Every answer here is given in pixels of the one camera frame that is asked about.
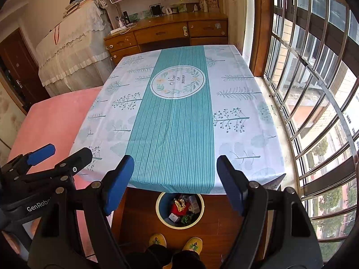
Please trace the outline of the person's left hand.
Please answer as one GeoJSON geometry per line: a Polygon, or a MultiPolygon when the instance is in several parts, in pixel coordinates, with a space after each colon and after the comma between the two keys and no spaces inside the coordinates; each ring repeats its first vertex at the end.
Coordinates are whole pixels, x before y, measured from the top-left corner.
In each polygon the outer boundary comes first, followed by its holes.
{"type": "Polygon", "coordinates": [[[18,226],[8,225],[2,230],[5,239],[17,254],[28,255],[40,220],[39,217],[18,226]]]}

